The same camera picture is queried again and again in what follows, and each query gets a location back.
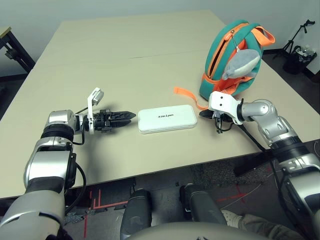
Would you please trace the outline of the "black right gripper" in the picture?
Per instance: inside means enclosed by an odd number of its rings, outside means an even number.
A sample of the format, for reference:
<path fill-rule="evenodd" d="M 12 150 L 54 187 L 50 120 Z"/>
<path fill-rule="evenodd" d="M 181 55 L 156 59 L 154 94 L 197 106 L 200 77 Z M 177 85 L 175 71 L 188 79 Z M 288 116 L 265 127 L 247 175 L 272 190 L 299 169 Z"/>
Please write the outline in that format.
<path fill-rule="evenodd" d="M 222 122 L 234 124 L 233 119 L 229 115 L 219 111 L 203 110 L 199 112 L 199 116 L 202 118 L 214 119 L 216 124 Z"/>

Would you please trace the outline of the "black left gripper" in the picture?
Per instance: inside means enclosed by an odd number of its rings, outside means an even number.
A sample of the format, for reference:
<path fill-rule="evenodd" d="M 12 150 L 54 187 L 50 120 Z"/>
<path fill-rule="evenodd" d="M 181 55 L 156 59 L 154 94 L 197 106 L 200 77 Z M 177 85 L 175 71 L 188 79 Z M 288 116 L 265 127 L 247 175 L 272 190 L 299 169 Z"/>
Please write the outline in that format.
<path fill-rule="evenodd" d="M 136 117 L 136 114 L 133 112 L 117 111 L 111 113 L 109 109 L 102 109 L 99 113 L 93 114 L 94 130 L 101 133 L 110 132 L 112 127 L 128 125 L 134 117 Z"/>

